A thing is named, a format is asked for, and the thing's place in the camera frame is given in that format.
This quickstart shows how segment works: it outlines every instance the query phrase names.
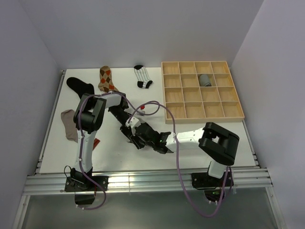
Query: red object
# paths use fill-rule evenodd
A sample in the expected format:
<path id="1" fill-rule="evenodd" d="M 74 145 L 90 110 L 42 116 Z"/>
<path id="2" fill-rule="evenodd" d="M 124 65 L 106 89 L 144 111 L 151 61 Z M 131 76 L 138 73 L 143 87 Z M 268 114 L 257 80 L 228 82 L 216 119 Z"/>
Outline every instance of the red object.
<path id="1" fill-rule="evenodd" d="M 100 140 L 95 138 L 94 142 L 93 142 L 93 150 L 95 149 L 95 147 L 100 143 Z"/>

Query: gray sock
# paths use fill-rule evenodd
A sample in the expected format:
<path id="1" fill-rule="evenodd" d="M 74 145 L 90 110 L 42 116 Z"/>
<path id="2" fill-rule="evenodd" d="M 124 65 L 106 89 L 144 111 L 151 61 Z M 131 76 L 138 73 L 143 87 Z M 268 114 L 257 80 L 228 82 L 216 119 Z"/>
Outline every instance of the gray sock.
<path id="1" fill-rule="evenodd" d="M 66 110 L 61 113 L 61 120 L 65 126 L 66 138 L 78 142 L 76 124 L 73 122 L 74 110 Z"/>

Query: wooden organizer box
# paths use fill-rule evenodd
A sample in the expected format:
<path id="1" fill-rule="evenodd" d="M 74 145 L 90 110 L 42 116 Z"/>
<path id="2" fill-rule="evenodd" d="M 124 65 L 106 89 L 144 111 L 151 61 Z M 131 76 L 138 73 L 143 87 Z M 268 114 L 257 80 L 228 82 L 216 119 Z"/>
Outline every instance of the wooden organizer box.
<path id="1" fill-rule="evenodd" d="M 211 87 L 200 87 L 207 74 Z M 165 106 L 177 123 L 237 122 L 244 113 L 225 61 L 162 62 Z M 172 123 L 165 112 L 165 123 Z"/>

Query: aluminum frame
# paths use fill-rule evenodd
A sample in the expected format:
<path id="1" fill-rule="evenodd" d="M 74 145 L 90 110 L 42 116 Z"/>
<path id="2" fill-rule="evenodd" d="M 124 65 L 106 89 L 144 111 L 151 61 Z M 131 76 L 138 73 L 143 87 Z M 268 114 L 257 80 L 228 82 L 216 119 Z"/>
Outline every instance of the aluminum frame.
<path id="1" fill-rule="evenodd" d="M 40 157 L 37 164 L 36 172 L 33 176 L 29 176 L 26 180 L 24 190 L 21 196 L 19 208 L 13 224 L 14 229 L 21 229 L 23 220 L 27 211 L 28 203 L 32 195 L 74 195 L 74 192 L 64 192 L 66 176 L 62 174 L 40 174 L 40 167 L 43 160 L 43 153 L 46 142 L 48 140 L 51 124 L 53 122 L 54 113 L 56 110 L 59 95 L 61 93 L 61 87 L 63 79 L 66 74 L 66 70 L 61 73 L 61 80 L 57 90 L 54 106 L 51 113 L 51 118 L 48 124 L 48 128 L 45 134 L 43 145 L 41 148 Z M 273 184 L 270 179 L 268 170 L 266 168 L 260 168 L 255 155 L 253 145 L 246 127 L 245 121 L 243 121 L 247 138 L 253 153 L 256 166 L 254 167 L 241 167 L 233 168 L 234 171 L 234 183 L 236 188 L 254 188 L 265 187 L 270 205 L 277 223 L 278 228 L 285 229 L 286 224 L 283 214 L 280 210 L 277 199 L 274 195 Z M 207 169 L 182 169 L 182 177 L 184 185 L 187 190 L 193 190 L 191 173 L 194 172 L 207 172 Z M 152 170 L 152 171 L 140 171 L 140 172 L 99 172 L 93 173 L 93 176 L 106 175 L 109 176 L 109 184 L 107 193 L 122 193 L 122 192 L 162 192 L 162 191 L 181 191 L 180 181 L 177 175 L 177 170 Z M 92 194 L 93 192 L 78 192 L 79 194 Z"/>

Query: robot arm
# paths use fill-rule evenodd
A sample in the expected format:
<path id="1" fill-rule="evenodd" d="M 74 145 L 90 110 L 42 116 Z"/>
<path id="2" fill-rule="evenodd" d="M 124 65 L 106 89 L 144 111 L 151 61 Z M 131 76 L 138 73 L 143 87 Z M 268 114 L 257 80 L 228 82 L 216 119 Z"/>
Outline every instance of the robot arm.
<path id="1" fill-rule="evenodd" d="M 74 122 L 78 129 L 79 150 L 81 148 L 81 133 L 78 126 L 78 116 L 83 101 L 89 94 L 84 94 L 74 115 Z M 141 123 L 133 117 L 128 123 L 130 114 L 125 112 L 128 108 L 127 102 L 119 94 L 109 94 L 103 98 L 93 97 L 88 100 L 85 110 L 93 108 L 93 111 L 84 111 L 81 115 L 81 127 L 84 132 L 82 145 L 82 167 L 88 176 L 92 176 L 92 148 L 96 131 L 101 127 L 103 115 L 106 108 L 109 109 L 116 119 L 121 123 L 121 132 L 133 143 L 137 149 L 150 146 L 155 151 L 166 154 L 176 151 L 176 141 L 172 132 L 157 132 L 147 123 Z M 201 148 L 213 160 L 210 164 L 208 174 L 221 179 L 225 168 L 234 164 L 239 137 L 215 123 L 206 123 L 205 127 L 198 130 L 182 132 L 177 135 L 179 148 L 198 149 Z M 79 166 L 79 150 L 76 156 L 74 168 L 71 171 L 71 178 L 78 183 L 88 182 L 81 173 Z"/>

